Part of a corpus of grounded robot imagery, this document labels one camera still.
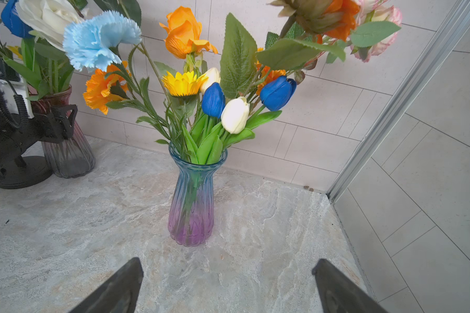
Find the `dark red glass vase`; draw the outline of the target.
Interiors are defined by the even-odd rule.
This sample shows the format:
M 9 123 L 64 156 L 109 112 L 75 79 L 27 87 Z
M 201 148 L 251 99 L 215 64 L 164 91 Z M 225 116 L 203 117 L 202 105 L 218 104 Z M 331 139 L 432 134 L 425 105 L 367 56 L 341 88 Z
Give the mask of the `dark red glass vase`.
M 61 93 L 46 95 L 31 103 L 34 113 L 50 113 L 53 106 L 69 105 L 72 87 Z M 42 147 L 47 164 L 53 173 L 65 179 L 81 177 L 95 168 L 96 159 L 78 123 L 73 125 L 73 137 L 61 143 L 43 142 Z

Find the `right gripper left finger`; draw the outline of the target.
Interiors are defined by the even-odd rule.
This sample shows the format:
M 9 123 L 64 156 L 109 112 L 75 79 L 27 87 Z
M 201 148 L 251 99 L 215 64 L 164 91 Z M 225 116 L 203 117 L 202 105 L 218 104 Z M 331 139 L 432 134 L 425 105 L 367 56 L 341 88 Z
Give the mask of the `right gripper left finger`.
M 137 307 L 143 278 L 144 272 L 140 259 L 131 258 L 70 313 L 133 313 Z

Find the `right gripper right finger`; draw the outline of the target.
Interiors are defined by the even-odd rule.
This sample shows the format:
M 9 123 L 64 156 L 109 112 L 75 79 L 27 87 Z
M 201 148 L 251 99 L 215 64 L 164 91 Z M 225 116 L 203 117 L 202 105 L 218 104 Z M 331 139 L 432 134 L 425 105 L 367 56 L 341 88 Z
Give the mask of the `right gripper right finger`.
M 326 259 L 312 269 L 323 312 L 387 313 L 366 292 Z

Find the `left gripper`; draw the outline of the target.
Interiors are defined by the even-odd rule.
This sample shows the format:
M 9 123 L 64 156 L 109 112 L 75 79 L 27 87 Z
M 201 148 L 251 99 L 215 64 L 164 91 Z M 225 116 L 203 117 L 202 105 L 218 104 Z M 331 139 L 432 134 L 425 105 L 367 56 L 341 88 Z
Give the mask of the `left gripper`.
M 50 113 L 35 113 L 30 119 L 21 95 L 14 95 L 19 114 L 9 112 L 0 91 L 0 180 L 2 169 L 37 142 L 61 143 L 73 137 L 78 108 L 75 105 L 54 106 Z

